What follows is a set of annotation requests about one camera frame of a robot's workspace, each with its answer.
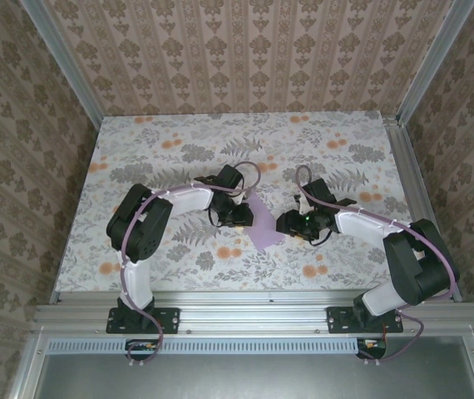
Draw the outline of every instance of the orange flower pattern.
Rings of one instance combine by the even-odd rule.
[[[212,44],[214,49],[220,48],[217,52],[223,51]],[[294,173],[297,165],[306,164],[315,178],[326,180],[338,199],[352,198],[365,209],[409,219],[378,112],[146,119],[106,119],[92,156],[58,289],[119,288],[118,259],[105,231],[112,210],[133,184],[139,182],[151,189],[183,185],[240,160],[252,160],[261,169],[257,192],[275,218],[296,208]],[[243,165],[239,170],[245,185],[255,180],[253,168]],[[151,267],[153,289],[157,290],[364,288],[387,277],[383,251],[350,237],[334,234],[317,248],[287,237],[282,244],[258,252],[242,229],[217,229],[203,212],[169,220]]]

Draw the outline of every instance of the purple cable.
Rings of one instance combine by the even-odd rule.
[[[447,261],[446,257],[442,254],[442,252],[440,252],[438,250],[438,248],[433,245],[428,239],[426,239],[424,236],[422,236],[421,234],[417,233],[416,231],[414,231],[413,229],[410,229],[409,227],[407,227],[406,225],[404,224],[401,224],[401,223],[398,223],[396,220],[391,220],[389,218],[385,218],[384,216],[381,216],[379,214],[373,214],[372,212],[368,212],[367,210],[364,210],[363,208],[361,209],[355,209],[355,208],[349,208],[349,207],[346,207],[346,206],[341,206],[341,205],[336,205],[336,204],[329,204],[327,202],[324,202],[324,201],[321,201],[320,199],[316,199],[314,198],[312,195],[308,194],[303,188],[302,188],[302,185],[300,184],[300,180],[299,180],[299,172],[302,170],[302,169],[306,169],[309,173],[309,181],[311,181],[311,169],[306,166],[306,165],[300,165],[297,169],[296,169],[296,185],[298,186],[298,188],[300,189],[300,191],[302,191],[302,193],[307,197],[309,198],[310,200],[318,203],[318,204],[321,204],[321,205],[324,205],[324,206],[328,206],[329,208],[334,208],[334,209],[339,209],[339,210],[346,210],[348,212],[353,212],[355,214],[365,214],[375,220],[379,220],[380,222],[384,222],[384,223],[387,223],[387,224],[390,224],[392,226],[396,226],[400,229],[403,229],[405,231],[407,231],[410,235],[412,235],[414,238],[422,241],[439,259],[440,261],[442,262],[442,264],[444,265],[444,267],[446,268],[446,271],[447,271],[447,275],[448,277],[450,278],[450,289],[442,294],[442,295],[438,295],[436,297],[432,297],[432,300],[435,300],[435,299],[441,299],[441,298],[450,298],[453,293],[455,292],[455,289],[457,288],[457,284],[455,283],[455,274],[453,274],[453,269],[452,269],[452,266],[449,264],[449,262]]]
[[[124,239],[122,239],[122,245],[121,245],[121,257],[122,257],[121,286],[122,286],[122,291],[124,292],[124,294],[126,296],[126,299],[128,300],[128,303],[130,304],[131,308],[136,310],[142,316],[148,318],[151,322],[153,322],[155,324],[155,326],[157,327],[157,331],[158,331],[158,334],[159,334],[158,343],[157,343],[155,351],[147,359],[145,359],[143,362],[152,361],[154,359],[154,357],[156,356],[156,354],[161,350],[161,347],[163,345],[163,329],[161,328],[161,325],[157,322],[157,320],[155,320],[149,313],[147,313],[143,309],[139,308],[133,302],[133,300],[131,300],[130,295],[128,294],[128,289],[126,287],[126,278],[125,278],[126,264],[128,263],[128,258],[126,257],[126,245],[128,244],[128,239],[130,239],[131,231],[134,229],[136,221],[141,217],[143,211],[148,206],[148,204],[151,201],[155,200],[160,195],[167,194],[167,193],[172,193],[174,191],[179,191],[179,190],[182,190],[182,189],[189,189],[189,188],[192,188],[192,187],[203,188],[203,189],[212,189],[212,190],[218,190],[218,191],[226,191],[226,192],[229,192],[229,193],[242,193],[242,192],[253,190],[259,184],[259,182],[261,181],[261,170],[259,169],[259,167],[254,162],[251,162],[249,160],[243,160],[243,161],[239,162],[238,164],[235,165],[235,168],[237,166],[241,166],[241,165],[252,165],[257,170],[257,180],[250,187],[246,187],[246,188],[243,188],[243,189],[226,189],[225,187],[219,187],[217,185],[204,185],[204,184],[201,184],[201,183],[191,182],[188,185],[180,185],[180,186],[177,186],[177,187],[172,187],[172,188],[167,189],[167,190],[157,191],[154,194],[152,194],[150,197],[145,199],[145,201],[141,204],[139,209],[134,213],[134,217],[131,220],[130,224],[128,225],[128,229],[126,229],[126,233],[124,234]],[[131,345],[128,348],[127,356],[128,356],[128,360],[130,360],[131,362],[134,361],[134,359],[131,358],[131,349],[135,346],[136,345],[134,344],[134,345]]]
[[[369,359],[372,359],[372,360],[375,360],[376,362],[388,362],[389,360],[393,360],[395,359],[396,357],[400,356],[402,353],[404,353],[405,351],[407,351],[419,338],[420,336],[422,335],[423,333],[423,329],[424,329],[424,325],[423,325],[423,322],[422,320],[420,320],[419,318],[414,318],[413,316],[409,316],[407,314],[405,314],[404,312],[399,312],[402,317],[408,319],[408,320],[411,320],[413,322],[416,322],[418,324],[420,324],[420,329],[418,330],[418,332],[415,334],[414,337],[412,337],[412,340],[409,341],[402,349],[400,349],[399,351],[397,351],[396,353],[390,355],[390,356],[387,356],[385,357],[384,359],[376,359],[374,356],[372,356],[370,353],[368,352],[365,352],[365,351],[362,351],[361,349],[359,349],[359,351],[366,357],[368,357]]]
[[[300,183],[300,180],[299,180],[299,172],[302,170],[302,169],[306,169],[308,174],[309,174],[309,178],[308,178],[308,182],[310,183],[311,182],[311,169],[306,166],[306,165],[300,165],[298,168],[296,168],[296,185],[298,186],[298,188],[300,189],[300,191],[302,191],[302,193],[307,197],[309,198],[310,200],[318,203],[318,204],[321,204],[321,205],[324,205],[324,206],[328,206],[329,208],[334,208],[334,209],[339,209],[339,210],[346,210],[348,212],[354,212],[354,213],[361,213],[361,214],[365,214],[373,219],[376,219],[376,220],[379,220],[381,222],[384,222],[384,223],[388,223],[390,225],[393,225],[393,226],[396,226],[400,229],[403,229],[405,231],[407,231],[410,235],[414,236],[416,239],[419,239],[420,241],[422,241],[442,262],[442,264],[444,265],[444,267],[446,268],[446,271],[447,271],[447,275],[450,279],[450,288],[449,290],[442,294],[442,295],[438,295],[436,297],[432,297],[431,300],[435,300],[435,299],[441,299],[441,298],[450,298],[453,293],[455,292],[456,288],[457,288],[457,283],[455,282],[455,274],[453,273],[453,270],[452,270],[452,266],[449,264],[449,262],[447,261],[446,257],[442,254],[442,252],[440,252],[440,250],[438,250],[438,248],[433,245],[428,239],[426,239],[425,237],[423,237],[421,234],[417,233],[416,231],[414,231],[413,229],[410,229],[409,227],[401,224],[401,223],[398,223],[397,221],[395,220],[391,220],[389,218],[385,218],[384,216],[381,216],[379,214],[373,214],[372,212],[368,212],[367,210],[364,210],[364,209],[354,209],[354,208],[349,208],[349,207],[346,207],[346,206],[341,206],[341,205],[336,205],[336,204],[330,204],[330,203],[327,203],[327,202],[324,202],[324,201],[321,201],[320,199],[317,199],[317,198],[314,198],[312,195],[308,194],[304,188],[302,187],[301,183]],[[405,345],[402,349],[400,349],[399,351],[397,351],[396,353],[394,353],[393,355],[391,356],[388,356],[388,357],[385,357],[384,359],[374,359],[377,361],[380,361],[380,362],[387,362],[389,360],[393,360],[394,358],[400,356],[402,353],[404,353],[405,351],[407,351],[419,338],[420,336],[422,335],[422,332],[423,332],[423,329],[424,329],[424,325],[423,325],[423,322],[422,320],[420,319],[417,319],[417,318],[414,318],[412,316],[408,316],[407,314],[403,313],[403,309],[404,308],[408,308],[410,305],[404,305],[404,306],[401,306],[397,312],[398,313],[401,313],[402,316],[408,320],[411,320],[411,321],[414,321],[418,324],[420,324],[420,329],[418,330],[418,332],[416,333],[416,335],[412,338],[412,340],[407,344]],[[361,351],[359,350],[363,355],[373,359],[373,357],[371,355],[369,355],[368,353],[366,353],[365,351]]]

